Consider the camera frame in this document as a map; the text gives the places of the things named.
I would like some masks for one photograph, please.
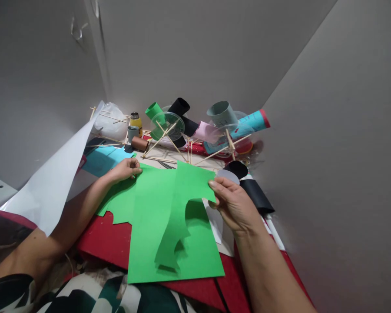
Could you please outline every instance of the glue bottle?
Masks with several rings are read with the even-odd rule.
[[[139,114],[137,112],[133,112],[130,115],[129,126],[137,126],[137,127],[139,127],[139,137],[142,138],[142,135],[143,135],[142,120],[140,119]]]

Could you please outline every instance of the black paper roll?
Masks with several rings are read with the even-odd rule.
[[[232,161],[225,166],[224,170],[228,170],[235,174],[239,179],[245,177],[248,174],[248,168],[242,162]]]
[[[199,125],[196,122],[193,122],[192,120],[186,117],[181,117],[181,118],[182,121],[184,122],[184,134],[187,135],[188,137],[191,137],[192,135],[194,135]]]
[[[175,113],[179,117],[182,117],[190,109],[190,105],[183,98],[178,98],[168,109],[168,112]]]
[[[266,214],[275,212],[268,198],[265,196],[261,187],[259,187],[256,180],[245,179],[240,181],[240,186],[246,191],[248,196],[251,198],[253,204],[258,210],[259,214],[265,218]]]
[[[181,136],[177,140],[173,140],[172,142],[177,146],[177,148],[181,148],[187,143],[183,136]]]

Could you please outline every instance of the black paper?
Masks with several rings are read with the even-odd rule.
[[[259,214],[265,218],[266,214],[275,212],[268,198],[265,196],[261,187],[259,187],[256,180],[245,179],[240,181],[240,186],[246,191],[248,196],[251,198],[253,204],[258,210]]]

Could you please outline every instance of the plastic bag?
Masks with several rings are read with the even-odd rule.
[[[117,121],[126,119],[117,105],[111,102],[106,103],[103,106],[101,114],[102,115],[99,115],[94,123],[94,127],[97,131],[105,137],[124,141],[126,138],[128,123]]]

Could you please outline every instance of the right hand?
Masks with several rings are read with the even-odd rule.
[[[252,233],[258,227],[264,227],[255,205],[242,187],[224,177],[210,180],[209,186],[213,189],[217,202],[209,201],[209,205],[220,212],[233,232]]]

